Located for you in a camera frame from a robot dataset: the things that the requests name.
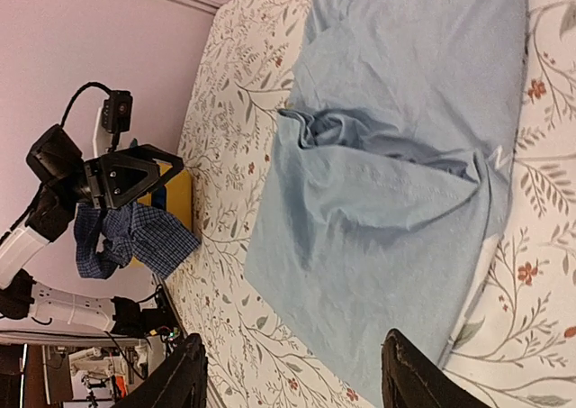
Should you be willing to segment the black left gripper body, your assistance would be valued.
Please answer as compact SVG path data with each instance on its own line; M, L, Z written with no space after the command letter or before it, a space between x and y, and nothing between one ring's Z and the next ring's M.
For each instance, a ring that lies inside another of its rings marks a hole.
M75 219L78 204L93 204L90 189L82 175L73 174L43 182L32 199L25 225L44 239L55 241Z

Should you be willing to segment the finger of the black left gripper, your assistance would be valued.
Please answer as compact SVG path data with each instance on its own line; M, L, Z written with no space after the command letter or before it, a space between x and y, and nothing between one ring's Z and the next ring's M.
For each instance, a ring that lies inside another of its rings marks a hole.
M106 153L84 163L83 202L116 210L165 186L183 169L180 157L150 144Z

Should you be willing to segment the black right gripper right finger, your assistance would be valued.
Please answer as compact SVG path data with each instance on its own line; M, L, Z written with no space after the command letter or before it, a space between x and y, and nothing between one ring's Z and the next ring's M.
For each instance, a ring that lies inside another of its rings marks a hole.
M478 408L487 404L451 381L399 330L382 345L385 408Z

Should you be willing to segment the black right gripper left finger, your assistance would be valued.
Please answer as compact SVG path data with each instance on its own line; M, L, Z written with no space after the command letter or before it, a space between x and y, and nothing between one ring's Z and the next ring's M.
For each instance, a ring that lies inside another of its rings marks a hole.
M203 408L207 406L208 359L192 333L132 393L113 408Z

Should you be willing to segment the light blue t-shirt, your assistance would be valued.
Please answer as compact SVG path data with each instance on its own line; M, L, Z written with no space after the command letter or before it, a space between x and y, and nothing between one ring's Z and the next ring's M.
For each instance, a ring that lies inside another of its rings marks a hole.
M504 231L527 0L311 0L246 280L374 405L392 328L440 362Z

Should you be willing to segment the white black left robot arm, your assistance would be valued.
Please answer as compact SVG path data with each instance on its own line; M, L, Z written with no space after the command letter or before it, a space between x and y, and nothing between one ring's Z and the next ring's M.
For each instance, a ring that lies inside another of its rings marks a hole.
M167 278L197 248L192 232L192 183L181 158L152 145L83 160L73 143L38 142L27 162L40 186L1 239L1 314L88 326L128 338L176 326L163 291L160 303L114 296L96 298L48 286L26 264L67 230L76 238L83 276L109 277L138 261Z

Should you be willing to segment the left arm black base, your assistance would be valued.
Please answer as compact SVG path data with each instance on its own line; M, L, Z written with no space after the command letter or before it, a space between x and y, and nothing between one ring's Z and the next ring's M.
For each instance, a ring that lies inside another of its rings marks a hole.
M185 332L172 304L171 298L162 285L143 300L138 301L146 332L158 335L165 340L181 339Z

